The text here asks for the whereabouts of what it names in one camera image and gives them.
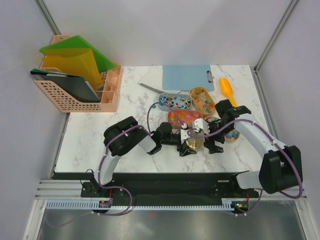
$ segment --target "white wall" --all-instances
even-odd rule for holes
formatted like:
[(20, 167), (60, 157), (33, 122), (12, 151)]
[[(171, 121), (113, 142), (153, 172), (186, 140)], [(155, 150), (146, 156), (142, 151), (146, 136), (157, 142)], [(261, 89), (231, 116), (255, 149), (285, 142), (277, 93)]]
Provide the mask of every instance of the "white wall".
[(62, 34), (124, 66), (255, 65), (290, 0), (44, 0)]
[(53, 35), (33, 0), (0, 7), (0, 239), (22, 239), (47, 178), (64, 115), (30, 76)]
[(320, 1), (300, 1), (260, 70), (281, 140), (302, 153), (320, 229)]

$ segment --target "basket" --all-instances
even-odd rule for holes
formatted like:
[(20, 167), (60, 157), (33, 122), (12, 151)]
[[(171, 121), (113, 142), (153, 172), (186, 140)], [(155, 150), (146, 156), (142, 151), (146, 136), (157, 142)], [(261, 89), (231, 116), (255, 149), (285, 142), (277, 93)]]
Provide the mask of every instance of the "basket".
[[(51, 44), (70, 38), (69, 35), (55, 35)], [(40, 67), (43, 71), (60, 72), (57, 68)], [(52, 81), (38, 80), (34, 82), (53, 102), (62, 113), (114, 113), (117, 111), (123, 69), (117, 68), (101, 72), (101, 80), (104, 83), (103, 91), (95, 93), (101, 98), (101, 102), (80, 102)]]

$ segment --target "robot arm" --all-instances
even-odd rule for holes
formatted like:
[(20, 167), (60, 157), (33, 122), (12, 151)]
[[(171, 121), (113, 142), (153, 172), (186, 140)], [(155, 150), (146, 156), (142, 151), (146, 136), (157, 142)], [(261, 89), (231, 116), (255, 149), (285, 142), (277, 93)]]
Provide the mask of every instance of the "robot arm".
[(240, 189), (264, 189), (273, 194), (298, 185), (297, 177), (285, 156), (275, 146), (277, 144), (292, 160), (301, 181), (303, 181), (301, 153), (296, 146), (286, 146), (283, 142), (270, 135), (263, 127), (254, 125), (256, 119), (245, 106), (233, 107), (229, 100), (217, 103), (216, 110), (221, 122), (208, 123), (203, 119), (195, 121), (195, 127), (203, 130), (207, 135), (213, 133), (233, 120), (236, 121), (221, 133), (205, 139), (204, 146), (209, 152), (223, 152), (221, 147), (215, 146), (215, 141), (224, 143), (224, 134), (235, 129), (241, 133), (257, 150), (262, 158), (259, 171), (238, 173), (233, 181)]
[[(116, 138), (123, 131), (138, 125), (138, 122), (133, 116), (130, 116), (112, 126), (110, 126), (103, 134), (104, 145), (107, 147), (108, 142)], [(100, 181), (102, 185), (106, 185), (112, 180), (115, 168), (121, 156), (127, 154), (136, 145), (139, 145), (147, 153), (156, 147), (156, 143), (146, 133), (144, 129), (135, 128), (128, 134), (122, 135), (116, 141), (110, 144), (109, 154), (106, 155), (104, 163), (101, 168)], [(98, 181), (98, 171), (94, 172), (94, 178)]]
[[(220, 101), (215, 107), (221, 117), (221, 121), (209, 123), (201, 118), (197, 119), (194, 121), (194, 127), (198, 132), (202, 131), (204, 134), (209, 135), (221, 130), (235, 119), (256, 122), (249, 109), (245, 106), (233, 107), (229, 100)], [(283, 154), (274, 146), (274, 143), (277, 143), (290, 157), (302, 181), (301, 153), (299, 149), (296, 146), (287, 147), (273, 136), (271, 136), (273, 140), (271, 142), (260, 129), (250, 122), (237, 121), (229, 125), (220, 133), (206, 137), (204, 146), (209, 149), (210, 154), (222, 153), (223, 148), (216, 146), (215, 141), (223, 144), (225, 141), (224, 135), (236, 129), (253, 145), (262, 158), (260, 171), (240, 172), (234, 175), (231, 183), (236, 189), (264, 189), (267, 193), (273, 194), (297, 186), (298, 180), (291, 166)], [(138, 122), (131, 116), (109, 127), (104, 132), (104, 145), (107, 146), (107, 143), (120, 133), (137, 124)], [(173, 133), (172, 126), (168, 122), (161, 123), (156, 131), (152, 132), (151, 136), (144, 129), (133, 129), (126, 135), (119, 137), (109, 146), (111, 154), (106, 156), (102, 165), (101, 183), (105, 185), (112, 180), (113, 172), (121, 156), (128, 153), (136, 145), (141, 146), (150, 155), (159, 152), (162, 149), (162, 145), (176, 146), (181, 157), (196, 154), (194, 150), (187, 146), (186, 140), (188, 138), (190, 137), (187, 136), (186, 129), (182, 129), (180, 133)], [(97, 173), (94, 174), (94, 177), (98, 181)]]

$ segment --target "metal floor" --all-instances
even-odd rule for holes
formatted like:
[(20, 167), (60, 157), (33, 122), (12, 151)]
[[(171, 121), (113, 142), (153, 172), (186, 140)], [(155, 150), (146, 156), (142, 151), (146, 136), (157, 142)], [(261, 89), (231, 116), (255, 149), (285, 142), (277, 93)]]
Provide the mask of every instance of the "metal floor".
[[(87, 211), (47, 210), (53, 225)], [(43, 240), (305, 240), (294, 201), (262, 201), (248, 216), (218, 211), (144, 211), (123, 216), (85, 215), (51, 228), (42, 223)]]

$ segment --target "marble table surface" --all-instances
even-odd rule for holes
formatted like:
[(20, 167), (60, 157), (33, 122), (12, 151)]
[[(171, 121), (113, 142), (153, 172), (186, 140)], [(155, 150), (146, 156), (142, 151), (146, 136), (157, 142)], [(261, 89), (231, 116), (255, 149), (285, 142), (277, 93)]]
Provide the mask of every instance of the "marble table surface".
[[(55, 172), (85, 172), (96, 170), (104, 152), (104, 131), (111, 125), (133, 116), (139, 124), (147, 127), (147, 112), (157, 102), (158, 94), (138, 82), (151, 66), (123, 68), (118, 110), (115, 113), (71, 113), (59, 152)], [(233, 88), (238, 106), (248, 107), (259, 123), (267, 124), (253, 76), (248, 65), (212, 65), (215, 90), (209, 92), (217, 103), (226, 99), (219, 87), (219, 78), (225, 77)], [(150, 128), (155, 130), (165, 122), (168, 112), (158, 107), (151, 110)], [(240, 135), (234, 143), (217, 143), (224, 153), (210, 155), (208, 149), (200, 148), (197, 154), (179, 157), (174, 146), (162, 146), (155, 155), (148, 155), (139, 146), (123, 156), (115, 171), (128, 173), (186, 173), (186, 172), (241, 172), (260, 169), (262, 159), (251, 144)]]

